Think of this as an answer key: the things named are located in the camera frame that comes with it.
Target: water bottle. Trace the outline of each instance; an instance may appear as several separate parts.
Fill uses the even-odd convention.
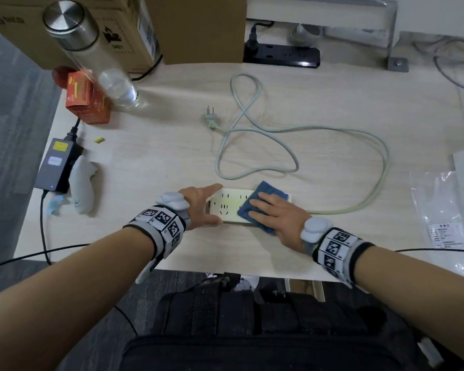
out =
[[[43,23],[64,52],[122,111],[140,104],[139,92],[120,63],[110,54],[98,24],[87,8],[58,0],[43,11]]]

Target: blue cloth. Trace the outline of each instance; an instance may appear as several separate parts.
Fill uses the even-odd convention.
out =
[[[244,204],[237,211],[237,214],[241,216],[241,218],[244,218],[248,220],[250,223],[252,223],[253,225],[257,226],[258,228],[263,229],[264,231],[266,231],[266,233],[272,234],[274,232],[272,228],[267,227],[263,224],[260,224],[256,220],[253,220],[252,218],[250,218],[248,215],[249,211],[256,211],[256,212],[260,212],[260,214],[266,215],[266,213],[264,213],[263,211],[261,211],[260,209],[256,207],[251,206],[251,204],[249,203],[249,200],[251,199],[257,199],[257,200],[261,200],[264,202],[264,200],[258,196],[259,192],[265,192],[267,194],[277,194],[280,198],[283,198],[285,200],[287,200],[288,198],[288,195],[285,194],[283,191],[280,191],[274,188],[273,186],[271,186],[269,183],[266,183],[265,181],[263,181],[259,184],[259,186],[256,188],[254,193],[252,193],[251,196],[248,199],[246,199]]]

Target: cardboard box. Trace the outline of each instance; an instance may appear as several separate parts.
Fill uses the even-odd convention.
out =
[[[83,72],[69,74],[65,107],[86,124],[108,124],[112,102]]]
[[[247,0],[146,0],[166,64],[242,62]]]
[[[57,0],[0,0],[0,5],[7,6],[47,6]],[[137,0],[74,0],[78,1],[88,9],[104,8],[104,9],[120,9],[125,10],[130,7],[128,4],[136,6]]]
[[[100,37],[128,73],[143,73],[155,60],[158,43],[147,7],[141,0],[136,11],[90,9],[98,22]],[[45,30],[43,7],[0,6],[0,33],[43,69],[76,65]]]

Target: hand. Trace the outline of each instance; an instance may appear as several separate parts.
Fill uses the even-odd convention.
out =
[[[191,224],[187,230],[192,230],[203,225],[223,224],[222,219],[218,216],[204,213],[206,199],[215,194],[222,187],[223,185],[214,183],[206,187],[186,187],[185,189],[179,190],[179,193],[184,196],[184,199],[186,199],[190,205],[187,213],[191,218]]]
[[[304,253],[301,232],[304,229],[304,222],[311,215],[278,195],[260,192],[258,196],[266,200],[267,203],[256,199],[251,199],[249,203],[265,212],[268,216],[256,211],[249,211],[249,216],[261,224],[275,229],[276,235],[284,246]]]

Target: clear plastic bag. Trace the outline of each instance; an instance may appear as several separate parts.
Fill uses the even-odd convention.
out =
[[[410,172],[414,206],[423,237],[433,248],[464,249],[455,172]],[[464,276],[464,252],[427,251],[433,264]]]

